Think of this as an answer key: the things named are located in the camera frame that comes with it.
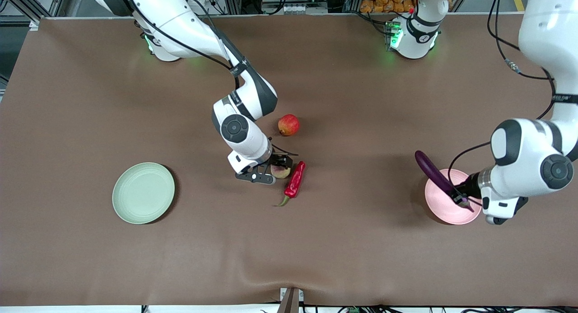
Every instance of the gray floor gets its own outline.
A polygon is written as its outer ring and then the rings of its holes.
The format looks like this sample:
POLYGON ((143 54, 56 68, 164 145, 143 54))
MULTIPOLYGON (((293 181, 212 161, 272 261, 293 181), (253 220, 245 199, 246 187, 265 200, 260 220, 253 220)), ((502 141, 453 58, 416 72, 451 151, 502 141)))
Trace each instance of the gray floor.
MULTIPOLYGON (((464 13, 487 13, 492 0, 465 0, 460 7, 464 13)), ((514 0, 502 0, 501 12, 516 12, 514 0)), ((110 12, 102 8, 94 0, 71 0, 65 7, 65 13, 74 17, 112 17, 110 12)), ((0 74, 10 77, 16 58, 20 52, 27 27, 2 27, 0 25, 0 74)))

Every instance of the round plate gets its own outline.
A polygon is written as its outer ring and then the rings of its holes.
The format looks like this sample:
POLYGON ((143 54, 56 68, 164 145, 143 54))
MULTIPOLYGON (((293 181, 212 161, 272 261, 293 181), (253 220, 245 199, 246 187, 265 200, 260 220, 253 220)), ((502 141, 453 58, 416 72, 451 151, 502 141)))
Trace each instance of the round plate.
POLYGON ((112 206, 125 222, 146 224, 171 206, 175 179, 157 163, 140 163, 126 170, 114 185, 112 206))
MULTIPOLYGON (((440 172, 447 177, 447 169, 440 172)), ((468 175, 456 169, 452 169, 452 182, 454 185, 466 181, 468 175)), ((457 206, 448 195, 446 195, 434 182, 428 179, 425 184, 425 201, 430 210, 439 219, 453 225, 463 225, 473 221, 481 212, 481 206, 471 203, 473 212, 468 208, 457 206)))

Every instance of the cable connector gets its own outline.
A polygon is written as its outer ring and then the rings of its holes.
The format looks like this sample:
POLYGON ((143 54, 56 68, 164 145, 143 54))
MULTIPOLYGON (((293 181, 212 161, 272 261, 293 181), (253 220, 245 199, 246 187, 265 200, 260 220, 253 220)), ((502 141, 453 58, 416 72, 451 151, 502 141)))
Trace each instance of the cable connector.
POLYGON ((512 60, 510 60, 510 59, 508 59, 508 58, 505 58, 505 59, 504 59, 504 62, 506 62, 506 64, 508 65, 508 67, 510 67, 510 69, 511 69, 512 71, 516 72, 516 74, 519 74, 519 73, 520 73, 520 68, 518 68, 518 65, 517 65, 517 64, 514 64, 514 61, 512 61, 512 60))

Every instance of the brown table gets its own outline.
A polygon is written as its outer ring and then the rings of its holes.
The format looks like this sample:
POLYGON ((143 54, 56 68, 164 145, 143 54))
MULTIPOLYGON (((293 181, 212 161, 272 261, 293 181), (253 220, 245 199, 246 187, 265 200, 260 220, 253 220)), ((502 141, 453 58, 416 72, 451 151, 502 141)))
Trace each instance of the brown table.
MULTIPOLYGON (((500 22, 516 41, 520 17, 500 22)), ((210 120, 234 88, 223 68, 159 62, 131 20, 42 21, 0 105, 1 305, 258 303, 284 286, 325 305, 578 305, 576 184, 503 226, 446 226, 423 208, 415 150, 446 167, 549 102, 547 82, 504 65, 485 16, 449 16, 416 61, 355 16, 215 23, 279 94, 264 132, 301 118, 274 138, 309 164, 298 199, 273 208, 284 183, 233 177, 210 120), (110 197, 143 161, 179 187, 165 218, 136 226, 110 197)), ((486 148, 456 167, 491 163, 486 148)))

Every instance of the yellow tape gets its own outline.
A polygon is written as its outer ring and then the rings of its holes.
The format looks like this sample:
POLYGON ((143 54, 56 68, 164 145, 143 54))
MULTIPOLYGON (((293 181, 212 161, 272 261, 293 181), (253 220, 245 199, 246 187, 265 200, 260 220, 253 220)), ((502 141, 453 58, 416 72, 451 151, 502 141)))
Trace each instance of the yellow tape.
POLYGON ((524 3, 522 3, 522 0, 514 0, 514 4, 516 4, 518 12, 524 12, 524 3))

